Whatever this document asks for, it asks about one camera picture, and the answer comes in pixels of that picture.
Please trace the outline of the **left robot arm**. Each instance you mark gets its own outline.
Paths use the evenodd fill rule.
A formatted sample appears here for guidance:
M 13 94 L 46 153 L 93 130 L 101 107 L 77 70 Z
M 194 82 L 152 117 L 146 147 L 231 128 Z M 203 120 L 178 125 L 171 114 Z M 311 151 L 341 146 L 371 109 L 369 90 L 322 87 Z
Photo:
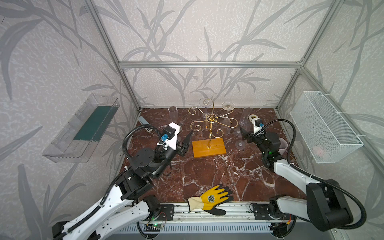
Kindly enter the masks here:
M 154 149 L 143 148 L 134 156 L 128 152 L 128 141 L 142 130 L 152 129 L 159 141 Z M 160 213 L 161 204 L 154 196 L 141 196 L 152 189 L 157 179 L 170 166 L 176 155 L 185 156 L 189 150 L 190 131 L 183 142 L 178 141 L 180 126 L 168 124 L 163 131 L 144 124 L 133 128 L 124 138 L 122 149 L 130 166 L 118 174 L 103 197 L 72 221 L 58 222 L 52 227 L 55 240 L 104 240 L 133 223 Z

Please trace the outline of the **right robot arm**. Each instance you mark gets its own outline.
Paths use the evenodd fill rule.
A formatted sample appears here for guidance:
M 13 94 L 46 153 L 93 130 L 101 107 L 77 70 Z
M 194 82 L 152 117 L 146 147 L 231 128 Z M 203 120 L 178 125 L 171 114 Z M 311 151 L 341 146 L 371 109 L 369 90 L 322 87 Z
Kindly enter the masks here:
M 306 220 L 322 231 L 331 229 L 353 230 L 362 227 L 367 220 L 364 205 L 351 193 L 342 189 L 333 179 L 324 180 L 296 166 L 279 152 L 280 137 L 268 132 L 272 122 L 264 124 L 256 115 L 250 115 L 253 130 L 241 129 L 242 139 L 254 143 L 262 153 L 264 166 L 273 173 L 285 178 L 300 189 L 305 199 L 279 195 L 270 199 L 267 212 L 273 219 L 291 215 Z

